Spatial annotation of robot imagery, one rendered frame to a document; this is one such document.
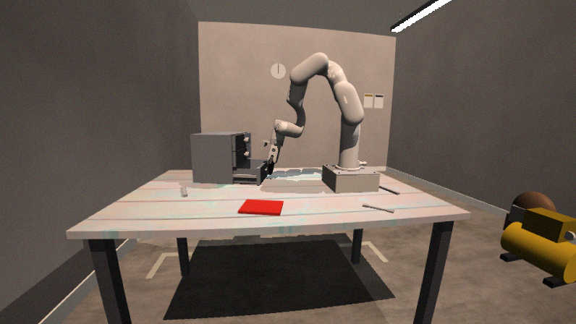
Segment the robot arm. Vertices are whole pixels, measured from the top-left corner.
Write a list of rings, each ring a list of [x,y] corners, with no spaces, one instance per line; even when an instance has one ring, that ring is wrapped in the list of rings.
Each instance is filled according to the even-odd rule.
[[[291,83],[287,94],[287,103],[292,105],[296,111],[297,122],[294,124],[276,120],[270,142],[263,140],[260,146],[265,147],[268,143],[282,146],[285,136],[293,138],[301,136],[305,126],[305,111],[302,102],[308,86],[306,80],[315,75],[324,76],[328,80],[344,121],[351,125],[345,124],[341,116],[339,164],[335,168],[343,171],[359,171],[361,165],[366,166],[366,162],[358,160],[360,123],[364,118],[363,107],[356,89],[348,83],[342,68],[335,62],[329,61],[324,53],[313,54],[290,72]]]

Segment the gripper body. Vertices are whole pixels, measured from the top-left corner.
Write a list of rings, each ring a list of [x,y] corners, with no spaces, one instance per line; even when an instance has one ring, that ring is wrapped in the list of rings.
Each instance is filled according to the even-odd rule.
[[[273,160],[272,160],[272,161],[273,161],[274,163],[277,163],[277,161],[278,161],[278,159],[279,159],[279,153],[280,153],[280,148],[281,148],[281,147],[282,147],[282,146],[280,146],[280,145],[271,144],[271,148],[270,148],[270,151],[269,151],[269,154],[268,154],[268,162],[269,162],[269,159],[271,159],[271,155],[273,155],[274,157],[273,157]]]

